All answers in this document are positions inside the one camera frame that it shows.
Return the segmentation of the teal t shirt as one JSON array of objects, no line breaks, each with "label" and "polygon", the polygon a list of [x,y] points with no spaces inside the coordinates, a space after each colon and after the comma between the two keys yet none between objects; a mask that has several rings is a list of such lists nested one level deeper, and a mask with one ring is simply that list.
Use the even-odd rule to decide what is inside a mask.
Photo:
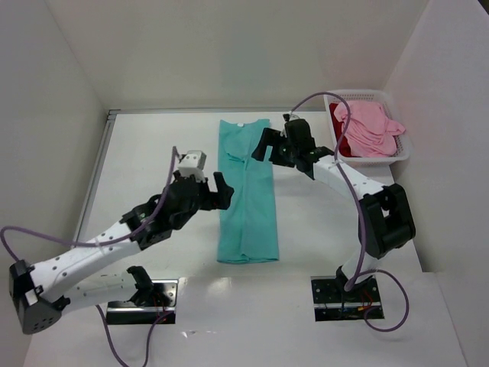
[{"label": "teal t shirt", "polygon": [[277,261],[279,244],[272,165],[251,157],[268,119],[219,124],[218,171],[234,189],[220,212],[217,261],[240,265]]}]

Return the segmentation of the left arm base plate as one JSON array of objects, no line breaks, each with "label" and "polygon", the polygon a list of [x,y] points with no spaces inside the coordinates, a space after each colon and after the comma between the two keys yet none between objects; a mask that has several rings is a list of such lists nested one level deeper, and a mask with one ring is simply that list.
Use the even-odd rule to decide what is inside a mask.
[{"label": "left arm base plate", "polygon": [[151,325],[175,324],[177,279],[153,279],[154,290],[145,301],[136,304],[130,301],[111,301],[108,303],[105,320],[113,325]]}]

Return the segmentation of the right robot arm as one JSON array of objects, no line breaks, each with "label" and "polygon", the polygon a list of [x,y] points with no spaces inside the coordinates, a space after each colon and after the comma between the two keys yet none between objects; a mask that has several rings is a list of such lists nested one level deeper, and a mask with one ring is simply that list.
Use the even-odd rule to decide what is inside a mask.
[{"label": "right robot arm", "polygon": [[354,201],[360,249],[336,272],[344,294],[359,289],[382,258],[415,236],[406,191],[397,183],[387,186],[372,180],[337,159],[331,149],[316,145],[306,120],[290,120],[282,131],[265,128],[251,156],[263,161],[268,148],[273,165],[296,168]]}]

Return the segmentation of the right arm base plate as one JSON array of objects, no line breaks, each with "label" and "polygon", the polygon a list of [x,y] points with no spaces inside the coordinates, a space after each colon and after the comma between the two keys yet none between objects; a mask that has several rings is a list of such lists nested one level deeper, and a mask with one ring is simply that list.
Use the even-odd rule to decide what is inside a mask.
[{"label": "right arm base plate", "polygon": [[366,285],[351,293],[343,293],[334,277],[312,277],[314,316],[316,322],[384,318],[377,281],[369,277]]}]

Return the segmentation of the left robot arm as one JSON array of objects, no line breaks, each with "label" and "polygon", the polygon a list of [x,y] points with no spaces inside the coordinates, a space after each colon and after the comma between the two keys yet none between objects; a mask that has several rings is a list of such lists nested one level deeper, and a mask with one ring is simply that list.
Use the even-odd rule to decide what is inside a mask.
[{"label": "left robot arm", "polygon": [[9,294],[26,335],[53,326],[63,315],[110,301],[136,306],[162,300],[153,281],[140,265],[121,274],[102,270],[123,258],[139,254],[171,237],[200,210],[227,210],[234,190],[222,173],[215,172],[217,190],[207,179],[174,173],[163,193],[153,195],[92,239],[55,258],[29,264],[18,260],[9,268]]}]

